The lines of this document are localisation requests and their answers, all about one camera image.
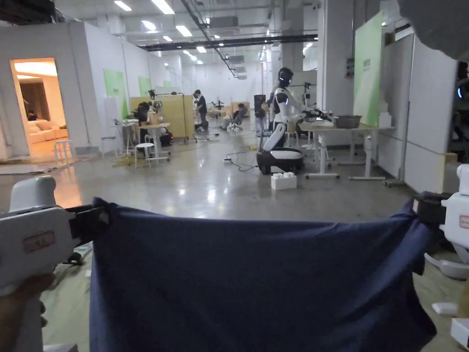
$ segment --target white box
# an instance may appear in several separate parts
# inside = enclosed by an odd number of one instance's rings
[[[297,178],[293,172],[273,174],[271,176],[271,187],[274,190],[287,190],[297,187]]]

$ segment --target human hand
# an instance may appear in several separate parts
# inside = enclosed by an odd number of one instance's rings
[[[54,282],[52,274],[33,276],[25,280],[15,292],[0,297],[0,352],[9,352],[16,345],[28,301],[45,291]],[[41,314],[45,307],[41,304]]]

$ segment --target plastic bin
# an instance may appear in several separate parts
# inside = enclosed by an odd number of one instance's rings
[[[357,128],[360,125],[361,118],[359,115],[335,116],[335,126],[344,129]]]

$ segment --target sofa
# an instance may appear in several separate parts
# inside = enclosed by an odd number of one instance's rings
[[[32,144],[54,139],[68,138],[67,129],[47,120],[28,121],[28,133]]]

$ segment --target white stool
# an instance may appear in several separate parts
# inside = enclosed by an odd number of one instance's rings
[[[57,141],[54,144],[54,153],[55,153],[55,162],[59,162],[59,158],[57,156],[57,152],[60,154],[60,160],[65,159],[65,165],[68,165],[68,152],[70,151],[70,159],[76,158],[76,151],[75,147],[73,146],[73,142],[69,139]]]
[[[145,149],[145,161],[148,163],[148,166],[150,168],[151,168],[151,163],[150,163],[150,153],[148,152],[148,148],[151,148],[154,146],[155,145],[153,143],[141,143],[135,147],[135,149],[137,148]],[[135,168],[137,168],[137,150],[135,150]]]
[[[101,155],[102,157],[104,157],[104,142],[106,141],[111,141],[113,143],[113,147],[114,147],[114,153],[116,154],[116,158],[118,158],[118,154],[117,154],[117,148],[116,148],[116,137],[101,137]]]

